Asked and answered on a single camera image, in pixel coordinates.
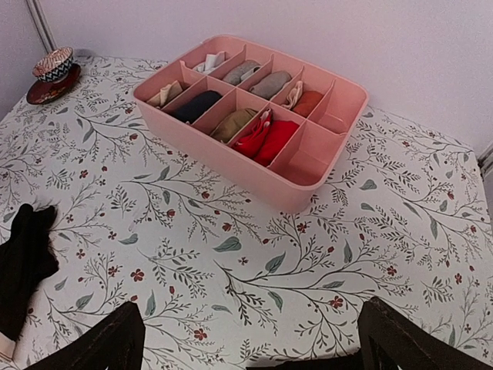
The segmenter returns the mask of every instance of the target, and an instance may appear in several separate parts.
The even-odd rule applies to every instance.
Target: red flower print
[[[304,224],[298,224],[296,229],[298,230],[299,233],[305,234],[307,232],[308,224],[305,222]]]
[[[241,263],[242,266],[246,265],[248,263],[248,260],[246,257],[241,257],[239,260],[238,260],[239,263]]]
[[[203,339],[207,339],[207,333],[201,328],[199,330],[193,331],[194,337],[202,341]]]
[[[78,251],[75,255],[79,258],[79,260],[82,260],[82,258],[83,258],[86,254],[84,253],[84,250],[83,250],[83,249],[79,249],[79,251]]]
[[[387,273],[390,276],[394,276],[397,273],[397,270],[394,268],[394,266],[387,267]]]
[[[329,301],[329,304],[334,307],[334,308],[339,308],[339,307],[342,307],[342,302],[343,302],[343,299],[341,297],[339,297],[338,295],[336,295],[334,297],[334,299],[330,300]]]
[[[130,274],[135,282],[144,280],[144,273],[139,268]]]
[[[109,269],[108,269],[108,275],[111,276],[112,278],[115,277],[115,274],[119,271],[119,268],[121,266],[111,266]]]

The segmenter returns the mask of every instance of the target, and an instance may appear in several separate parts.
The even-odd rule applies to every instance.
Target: white wall
[[[0,119],[35,81],[32,67],[45,54],[24,0],[0,0]]]
[[[59,45],[174,59],[229,33],[365,86],[480,153],[493,140],[493,1],[41,0]]]

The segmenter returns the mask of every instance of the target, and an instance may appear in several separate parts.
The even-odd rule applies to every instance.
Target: plastic divider
[[[187,68],[193,69],[193,67],[206,60],[207,54],[217,54],[218,52],[225,52],[226,60],[224,63],[226,63],[228,59],[241,53],[241,51],[245,48],[245,45],[245,43],[233,44],[227,42],[224,39],[212,39],[209,42],[196,47],[191,52],[188,52],[187,54],[182,56],[180,60],[185,63]]]
[[[166,104],[162,111],[164,113],[170,113],[173,110],[181,107],[183,104],[187,104],[195,96],[199,95],[200,93],[204,93],[207,90],[217,91],[222,96],[225,96],[233,89],[233,86],[225,82],[218,81],[217,79],[213,79],[208,76],[204,76],[199,82],[191,85],[191,87],[189,87],[186,91],[182,92],[174,100]]]
[[[182,89],[187,90],[191,85],[197,83],[202,78],[203,75],[201,73],[186,68],[185,64],[178,60],[150,76],[146,80],[145,85],[141,85],[135,89],[134,96],[137,99],[146,102],[155,96],[161,88],[172,82],[178,81],[182,86]]]
[[[344,139],[306,120],[268,168],[298,185],[314,185],[334,164]]]
[[[230,113],[235,112],[238,109],[246,108],[251,108],[257,112],[261,112],[264,111],[266,104],[267,103],[265,100],[259,98],[258,96],[249,94],[248,92],[244,92],[240,89],[234,89],[225,95],[219,102],[214,104],[214,106],[212,106],[207,112],[205,112],[192,125],[192,127],[202,133],[205,133],[206,135],[210,135],[217,125],[219,125],[220,122]],[[249,124],[253,122],[254,118],[251,119],[245,126],[249,126]],[[238,133],[236,133],[236,135],[227,144],[231,143],[237,135]]]

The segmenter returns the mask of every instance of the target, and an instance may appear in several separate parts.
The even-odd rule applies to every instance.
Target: leaf print
[[[4,217],[3,217],[3,222],[6,223],[8,222],[11,218],[13,218],[15,215],[15,212],[10,212],[9,214],[6,214]]]
[[[277,271],[281,264],[283,264],[284,258],[286,257],[286,252],[282,253],[280,256],[274,257],[272,260],[266,263],[265,269],[270,274]]]
[[[188,199],[188,204],[195,208],[201,208],[201,206],[193,199]]]
[[[163,191],[163,199],[166,202],[166,204],[169,204],[169,200],[171,199],[171,194],[169,193],[168,190]]]
[[[150,173],[148,173],[148,174],[146,174],[146,175],[138,175],[138,176],[134,176],[133,178],[134,178],[135,180],[141,180],[141,179],[145,179],[146,177],[149,177],[149,176],[151,176],[151,174],[150,174]]]
[[[282,297],[275,291],[270,291],[269,293],[267,293],[267,295],[274,300],[274,303],[276,304],[277,308],[279,308],[279,312],[282,312],[283,311]]]
[[[85,143],[87,140],[89,140],[89,137],[91,137],[93,133],[94,133],[94,128],[91,126],[89,127],[89,131],[84,135],[82,142]]]
[[[60,281],[57,285],[55,285],[55,290],[61,291],[63,289],[63,287],[65,287],[66,282],[67,282],[67,277],[65,278],[65,280]]]
[[[75,306],[79,309],[82,310],[87,304],[91,301],[92,296],[94,293],[91,293],[90,295],[84,295],[81,298],[77,300],[75,303]]]
[[[366,180],[365,183],[363,184],[362,187],[360,187],[362,190],[375,190],[377,189],[377,184],[373,180]]]
[[[373,209],[373,207],[372,207],[370,204],[368,204],[368,203],[362,203],[362,204],[361,204],[361,209],[362,209],[362,210],[372,210],[373,212],[375,211],[375,210]]]
[[[113,116],[113,117],[111,117],[111,118],[108,118],[108,119],[106,120],[106,123],[111,123],[111,122],[114,122],[114,121],[115,121],[115,119],[117,119],[118,117],[120,117],[120,115],[119,115],[119,114],[117,114],[116,116]]]
[[[123,239],[123,240],[118,240],[118,241],[123,245],[135,244],[137,241],[139,241],[139,235],[134,233],[134,234],[130,235],[130,237]]]
[[[441,204],[440,204],[440,212],[445,212],[447,210],[447,200],[444,200]]]
[[[219,247],[215,247],[216,252],[236,252],[241,249],[240,240],[237,237],[228,237]]]
[[[332,281],[329,284],[322,285],[322,288],[324,289],[335,289],[335,288],[340,288],[344,284],[344,281]]]
[[[430,220],[431,220],[430,223],[431,233],[433,234],[433,237],[436,239],[438,236],[438,224],[437,221],[432,216],[430,216]]]
[[[344,246],[344,263],[349,264],[353,260],[353,251],[346,240],[346,245]]]
[[[213,304],[210,306],[214,311],[224,311],[224,312],[229,312],[230,314],[233,314],[228,307],[221,306],[219,304]]]
[[[68,236],[66,236],[64,233],[59,233],[59,236],[65,239],[66,241],[72,241]]]
[[[452,332],[450,333],[450,337],[448,337],[448,345],[451,347],[455,346],[455,327],[452,325]]]
[[[416,209],[413,206],[411,206],[409,203],[403,202],[402,204],[405,205],[413,214],[415,214],[416,216],[418,216],[419,218],[421,218],[421,216],[416,211]]]
[[[164,170],[161,171],[161,174],[159,175],[157,181],[165,180],[166,177],[168,176],[168,173],[169,173],[169,166],[166,167]]]
[[[152,316],[156,312],[156,299],[154,298],[154,291],[151,291],[151,295],[147,298],[146,316]]]

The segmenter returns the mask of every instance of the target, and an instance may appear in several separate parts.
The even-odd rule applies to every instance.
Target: folded sock
[[[221,98],[222,96],[218,92],[208,90],[200,93],[169,115],[191,125]]]
[[[242,81],[243,76],[245,76],[247,73],[250,73],[250,71],[253,71],[255,67],[259,68],[260,64],[255,62],[254,60],[246,60],[245,62],[241,63],[239,66],[231,69],[223,77],[223,81],[228,82],[234,86],[239,85]]]
[[[256,114],[257,111],[250,108],[238,109],[223,119],[210,135],[217,141],[228,143]]]
[[[291,89],[291,91],[287,94],[286,104],[282,106],[286,109],[291,110],[300,100],[301,94],[303,94],[303,81],[296,82],[296,85]]]
[[[265,76],[259,83],[250,88],[250,92],[269,100],[276,95],[286,82],[291,80],[291,75],[286,71],[279,71]]]
[[[178,81],[175,81],[161,88],[161,90],[155,96],[147,100],[147,104],[163,108],[167,103],[175,99],[182,92],[182,86],[179,84]]]
[[[269,166],[298,130],[298,127],[293,121],[273,121],[259,153],[253,160],[262,166]]]
[[[272,110],[268,109],[259,118],[258,123],[253,127],[252,132],[239,139],[233,146],[233,149],[244,156],[253,159],[269,133],[272,123]]]
[[[294,106],[293,112],[303,117],[308,117],[312,110],[315,109],[317,104],[322,100],[324,96],[316,91],[305,91],[300,97],[297,105]]]
[[[205,62],[199,63],[193,67],[194,71],[201,72],[204,75],[208,75],[214,69],[220,66],[226,60],[225,52],[218,52],[217,54],[207,54]]]

